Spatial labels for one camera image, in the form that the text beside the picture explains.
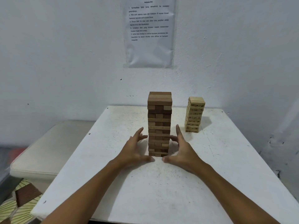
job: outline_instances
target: hand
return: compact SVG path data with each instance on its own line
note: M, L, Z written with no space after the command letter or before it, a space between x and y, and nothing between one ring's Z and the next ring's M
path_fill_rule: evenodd
M141 127L134 136L130 136L130 139L127 140L125 146L115 158L124 168L136 165L142 161L144 162L153 162L154 158L151 156L140 155L138 152L137 142L142 139L147 138L147 135L142 135L143 127Z
M165 156L162 160L165 163L170 163L190 172L194 172L197 165L204 165L205 162L199 158L191 145L185 141L178 125L176 125L176 134L177 136L171 135L170 138L178 143L178 154L176 156Z

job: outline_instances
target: wooden block tower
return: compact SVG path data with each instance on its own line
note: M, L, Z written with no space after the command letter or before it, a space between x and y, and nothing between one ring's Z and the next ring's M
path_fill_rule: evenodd
M168 155L171 106L171 92L150 92L147 100L150 156Z
M199 125L204 111L205 101L202 97L189 97L185 118L186 132L199 132Z

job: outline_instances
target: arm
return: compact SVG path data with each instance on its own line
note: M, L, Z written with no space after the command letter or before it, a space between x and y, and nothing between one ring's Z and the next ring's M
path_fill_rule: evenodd
M162 160L180 166L198 176L218 199L233 223L279 224L272 216L221 177L210 165L201 160L191 145L185 141L178 125L176 133L177 136L170 136L170 138L179 143L178 154L165 156Z
M142 130L143 128L140 128L133 137L130 137L116 158L48 215L42 224L87 223L122 169L140 162L155 161L150 156L138 153L137 142L147 138L147 135L141 134Z

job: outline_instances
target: right hand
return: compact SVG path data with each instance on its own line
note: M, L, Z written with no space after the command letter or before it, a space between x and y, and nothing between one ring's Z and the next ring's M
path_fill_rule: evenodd
M171 135L170 138L178 143L178 154L176 156L163 157L163 162L179 166L190 172L194 172L196 166L206 164L199 158L191 145L185 141L178 124L176 125L176 134L177 136Z

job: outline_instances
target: forearm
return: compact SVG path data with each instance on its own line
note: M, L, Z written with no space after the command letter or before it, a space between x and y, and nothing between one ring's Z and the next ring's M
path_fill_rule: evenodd
M107 189L122 170L112 160L92 179L56 208L42 224L84 224L89 221Z
M279 223L210 165L196 165L194 173L207 185L234 223Z

